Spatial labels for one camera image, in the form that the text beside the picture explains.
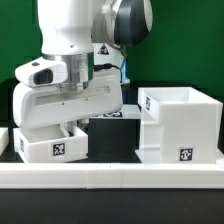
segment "white box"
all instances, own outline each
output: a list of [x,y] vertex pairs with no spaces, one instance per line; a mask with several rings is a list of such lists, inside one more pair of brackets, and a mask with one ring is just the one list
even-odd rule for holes
[[0,128],[0,155],[9,144],[8,128]]
[[140,88],[138,103],[142,162],[216,162],[222,103],[190,87]]
[[87,158],[88,136],[74,128],[73,137],[65,137],[59,125],[45,128],[14,129],[15,151],[28,163],[64,163]]

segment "green wall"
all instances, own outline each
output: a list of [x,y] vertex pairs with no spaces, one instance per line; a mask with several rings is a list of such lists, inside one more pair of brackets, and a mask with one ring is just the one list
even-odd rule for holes
[[136,48],[128,48],[129,78],[189,82],[224,100],[224,1],[151,3],[150,35]]
[[0,0],[0,83],[40,56],[36,0]]
[[[224,1],[151,0],[153,28],[128,48],[128,76],[198,85],[224,100]],[[0,1],[0,82],[40,56],[36,0]]]

